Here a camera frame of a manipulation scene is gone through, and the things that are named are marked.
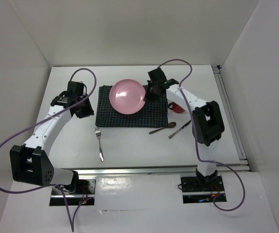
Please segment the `pink plate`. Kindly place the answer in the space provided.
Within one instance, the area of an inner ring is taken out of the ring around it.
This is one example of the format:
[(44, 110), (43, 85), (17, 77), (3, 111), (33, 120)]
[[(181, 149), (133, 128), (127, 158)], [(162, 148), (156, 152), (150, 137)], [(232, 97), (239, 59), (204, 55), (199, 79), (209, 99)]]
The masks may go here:
[(138, 81), (120, 80), (110, 90), (110, 104), (121, 114), (135, 114), (145, 105), (145, 93), (145, 88)]

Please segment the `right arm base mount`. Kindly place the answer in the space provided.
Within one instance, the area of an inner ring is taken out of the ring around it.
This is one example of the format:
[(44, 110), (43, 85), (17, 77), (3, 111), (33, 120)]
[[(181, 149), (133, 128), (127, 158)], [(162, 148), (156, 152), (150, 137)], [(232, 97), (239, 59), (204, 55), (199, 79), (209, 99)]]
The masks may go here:
[(182, 192), (184, 204), (226, 202), (225, 188), (221, 176), (207, 186), (201, 186), (196, 177), (181, 177), (181, 183), (177, 188)]

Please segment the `red mug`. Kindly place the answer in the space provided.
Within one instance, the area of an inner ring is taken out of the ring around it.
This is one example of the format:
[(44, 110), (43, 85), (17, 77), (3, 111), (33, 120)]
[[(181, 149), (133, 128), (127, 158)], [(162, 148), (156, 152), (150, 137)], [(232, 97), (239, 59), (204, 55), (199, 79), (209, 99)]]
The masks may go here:
[(180, 107), (178, 104), (171, 102), (168, 104), (168, 109), (172, 110), (173, 112), (177, 113), (177, 114), (182, 114), (185, 112), (185, 110)]

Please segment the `silver fork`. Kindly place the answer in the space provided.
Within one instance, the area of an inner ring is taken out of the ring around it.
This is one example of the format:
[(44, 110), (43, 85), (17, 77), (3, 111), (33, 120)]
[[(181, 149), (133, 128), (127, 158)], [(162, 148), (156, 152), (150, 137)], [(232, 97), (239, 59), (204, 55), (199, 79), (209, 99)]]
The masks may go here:
[(96, 138), (98, 140), (99, 157), (100, 157), (101, 162), (104, 162), (104, 155), (103, 155), (102, 146), (101, 146), (101, 130), (100, 130), (100, 127), (95, 127), (95, 134), (96, 134)]

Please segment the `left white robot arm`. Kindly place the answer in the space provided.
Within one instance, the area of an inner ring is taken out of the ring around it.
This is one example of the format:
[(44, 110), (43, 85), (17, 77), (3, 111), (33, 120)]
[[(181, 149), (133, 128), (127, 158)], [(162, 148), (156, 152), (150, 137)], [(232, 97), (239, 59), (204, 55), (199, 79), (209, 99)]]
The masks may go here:
[(62, 185), (66, 192), (76, 193), (80, 188), (78, 173), (54, 167), (49, 160), (49, 152), (60, 131), (73, 116), (85, 118), (93, 114), (87, 97), (56, 96), (50, 104), (46, 122), (21, 146), (14, 145), (10, 150), (14, 181), (38, 186)]

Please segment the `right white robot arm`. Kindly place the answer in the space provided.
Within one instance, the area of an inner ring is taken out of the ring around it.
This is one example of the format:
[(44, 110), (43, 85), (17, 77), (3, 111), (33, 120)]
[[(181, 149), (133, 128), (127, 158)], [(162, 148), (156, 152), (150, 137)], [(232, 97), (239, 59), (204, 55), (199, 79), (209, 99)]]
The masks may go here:
[(160, 97), (167, 97), (190, 113), (198, 159), (196, 185), (200, 190), (207, 190), (217, 178), (217, 147), (225, 130), (218, 103), (202, 100), (174, 79), (158, 83), (148, 81), (145, 100)]

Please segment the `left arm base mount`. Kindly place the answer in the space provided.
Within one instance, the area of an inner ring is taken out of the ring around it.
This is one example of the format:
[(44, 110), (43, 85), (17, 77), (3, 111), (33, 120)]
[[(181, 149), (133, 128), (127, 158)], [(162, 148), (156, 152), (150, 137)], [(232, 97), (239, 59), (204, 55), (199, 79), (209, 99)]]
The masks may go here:
[(75, 186), (54, 186), (51, 190), (49, 206), (65, 206), (64, 197), (69, 206), (93, 206), (95, 204), (96, 178), (78, 180)]

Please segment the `dark checkered cloth napkin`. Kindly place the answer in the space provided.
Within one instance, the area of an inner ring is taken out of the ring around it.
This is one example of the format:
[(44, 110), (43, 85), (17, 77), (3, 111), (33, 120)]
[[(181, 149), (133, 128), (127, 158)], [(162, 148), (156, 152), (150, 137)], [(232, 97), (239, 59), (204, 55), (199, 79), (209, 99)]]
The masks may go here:
[(137, 113), (125, 115), (116, 111), (110, 104), (111, 89), (109, 85), (103, 85), (98, 89), (97, 127), (160, 128), (168, 123), (166, 98), (160, 97), (155, 102), (145, 103)]

